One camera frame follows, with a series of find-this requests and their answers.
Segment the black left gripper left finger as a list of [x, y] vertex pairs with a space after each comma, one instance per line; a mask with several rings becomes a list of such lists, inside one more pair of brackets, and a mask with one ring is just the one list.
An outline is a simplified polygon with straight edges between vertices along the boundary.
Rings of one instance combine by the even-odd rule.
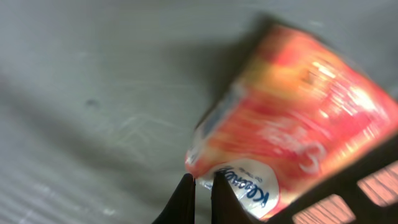
[[153, 224], [194, 224], [196, 182], [185, 174]]

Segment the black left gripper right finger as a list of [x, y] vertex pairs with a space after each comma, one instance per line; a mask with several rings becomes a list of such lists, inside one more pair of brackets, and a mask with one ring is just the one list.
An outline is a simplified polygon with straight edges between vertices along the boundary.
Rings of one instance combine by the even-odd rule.
[[225, 176], [217, 172], [211, 190], [212, 224], [260, 224], [248, 214], [235, 196]]

